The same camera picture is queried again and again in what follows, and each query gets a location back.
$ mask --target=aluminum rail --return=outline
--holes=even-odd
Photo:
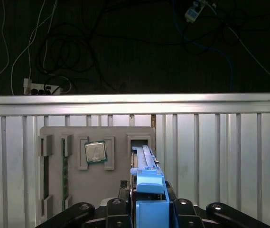
[[[0,116],[270,113],[270,94],[0,96]]]

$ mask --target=cpu chip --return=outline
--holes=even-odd
[[[105,141],[85,143],[85,152],[88,164],[107,161]]]

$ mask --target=blue cable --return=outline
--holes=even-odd
[[[174,16],[174,24],[178,30],[178,32],[180,33],[181,36],[183,36],[184,40],[187,41],[187,42],[191,42],[192,44],[194,44],[195,46],[201,48],[201,49],[209,49],[211,51],[215,51],[215,52],[218,52],[219,54],[223,55],[226,60],[229,62],[229,65],[230,65],[230,71],[231,71],[231,76],[230,76],[230,92],[232,91],[233,89],[233,65],[232,65],[232,62],[230,60],[230,58],[225,54],[223,53],[221,50],[219,49],[216,49],[214,47],[207,47],[205,45],[202,45],[202,44],[198,44],[196,42],[192,42],[192,40],[190,40],[189,38],[187,38],[186,36],[183,35],[183,32],[181,31],[181,29],[179,28],[178,24],[177,24],[177,20],[176,20],[176,13],[175,13],[175,0],[172,0],[172,4],[173,4],[173,16]]]

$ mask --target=metal fence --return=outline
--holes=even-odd
[[[151,126],[178,197],[270,225],[270,94],[0,97],[0,228],[36,225],[42,126]]]

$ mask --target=dark wall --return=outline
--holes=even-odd
[[[48,0],[42,13],[42,20],[52,10],[53,0]],[[29,37],[36,26],[42,0],[5,0],[6,24],[5,35],[10,54],[10,65],[0,76],[0,95],[10,95],[11,66],[20,52],[28,45]],[[84,20],[92,28],[103,1],[87,0],[84,5]],[[249,15],[270,12],[270,1],[240,0],[240,8]],[[221,7],[229,10],[233,1],[228,0]],[[213,15],[205,9],[203,16]],[[0,1],[0,30],[3,18]],[[184,22],[178,17],[180,27]],[[80,0],[60,0],[54,15],[53,26],[70,22],[84,29],[81,20]],[[246,25],[250,28],[264,28],[270,23],[270,16],[251,20]],[[203,34],[218,25],[214,19],[200,19],[189,26],[186,34],[190,38]],[[44,83],[49,76],[39,74],[35,61],[38,49],[47,34],[48,23],[37,32],[37,38],[30,51],[32,56],[32,76],[34,82]],[[60,33],[74,33],[70,28],[60,28]],[[158,43],[180,43],[174,23],[172,7],[169,2],[144,4],[125,8],[103,16],[97,28],[99,34],[128,36]],[[230,40],[234,37],[226,31]],[[201,40],[208,44],[213,35]],[[257,59],[270,71],[270,30],[266,32],[241,33],[241,39]],[[112,91],[103,82],[100,86],[99,75],[95,69],[85,73],[61,70],[59,73],[71,78],[76,87],[71,93],[218,93],[229,92],[230,68],[226,59],[214,51],[200,56],[193,56],[181,46],[158,46],[118,38],[94,36],[91,45],[99,61],[104,79],[117,91]],[[270,92],[270,76],[252,59],[241,44],[230,47],[218,36],[214,47],[222,50],[233,62],[233,92]],[[201,51],[189,46],[192,51]],[[85,49],[81,52],[81,66],[91,61]],[[5,47],[0,33],[0,71],[6,63]],[[47,58],[47,66],[52,62]],[[23,91],[23,78],[28,77],[28,55],[25,52],[14,68],[13,86],[16,95]],[[60,85],[58,79],[50,84]]]

